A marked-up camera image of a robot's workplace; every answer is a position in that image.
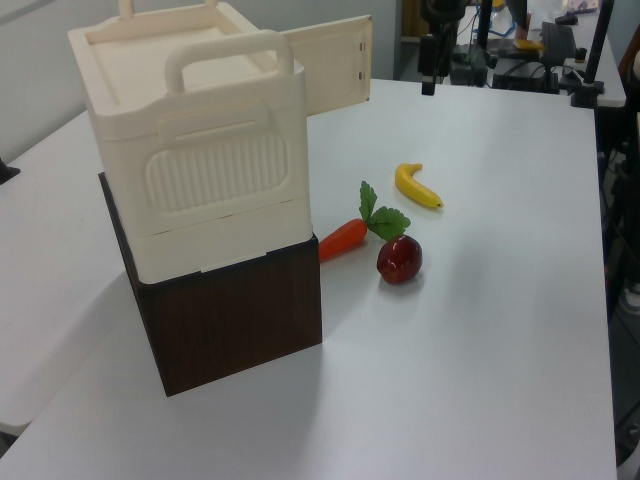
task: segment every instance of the white wall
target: white wall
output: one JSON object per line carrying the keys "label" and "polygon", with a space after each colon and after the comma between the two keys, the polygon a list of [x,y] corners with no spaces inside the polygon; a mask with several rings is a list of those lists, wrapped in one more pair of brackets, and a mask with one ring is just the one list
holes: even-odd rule
{"label": "white wall", "polygon": [[3,160],[10,162],[83,110],[66,32],[115,13],[111,1],[55,0],[0,26]]}
{"label": "white wall", "polygon": [[[135,0],[136,11],[199,3]],[[373,76],[393,78],[401,0],[230,0],[259,28],[287,30],[370,14]],[[0,158],[10,162],[84,109],[67,32],[117,15],[117,0],[54,0],[0,25]]]}
{"label": "white wall", "polygon": [[608,30],[616,63],[622,60],[638,25],[640,25],[640,0],[616,0]]}

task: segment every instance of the toy banana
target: toy banana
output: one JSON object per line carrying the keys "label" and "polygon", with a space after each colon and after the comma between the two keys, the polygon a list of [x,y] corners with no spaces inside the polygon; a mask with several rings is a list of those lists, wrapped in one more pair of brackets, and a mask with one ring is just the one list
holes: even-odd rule
{"label": "toy banana", "polygon": [[396,187],[414,202],[429,208],[442,207],[437,193],[429,190],[413,178],[413,174],[422,170],[421,163],[401,163],[396,168]]}

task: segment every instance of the hinged lid flap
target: hinged lid flap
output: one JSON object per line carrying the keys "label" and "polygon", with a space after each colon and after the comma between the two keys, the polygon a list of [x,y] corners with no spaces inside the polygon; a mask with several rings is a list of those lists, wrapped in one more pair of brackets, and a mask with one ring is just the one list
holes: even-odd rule
{"label": "hinged lid flap", "polygon": [[369,98],[371,17],[282,32],[305,69],[307,114],[328,112]]}

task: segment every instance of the toy carrot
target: toy carrot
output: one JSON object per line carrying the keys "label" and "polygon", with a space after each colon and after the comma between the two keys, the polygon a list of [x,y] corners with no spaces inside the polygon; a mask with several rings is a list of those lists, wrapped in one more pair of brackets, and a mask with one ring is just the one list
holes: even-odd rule
{"label": "toy carrot", "polygon": [[378,196],[367,182],[360,185],[360,215],[348,221],[320,242],[320,261],[344,253],[360,245],[367,230],[371,230],[385,241],[404,233],[411,221],[395,208],[380,207],[375,212]]}

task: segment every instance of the toy apple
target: toy apple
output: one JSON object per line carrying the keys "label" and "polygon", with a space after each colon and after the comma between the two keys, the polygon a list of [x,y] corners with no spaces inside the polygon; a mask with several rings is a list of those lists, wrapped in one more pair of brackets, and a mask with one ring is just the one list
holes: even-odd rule
{"label": "toy apple", "polygon": [[422,247],[409,235],[393,237],[380,249],[377,267],[388,283],[411,280],[422,267]]}

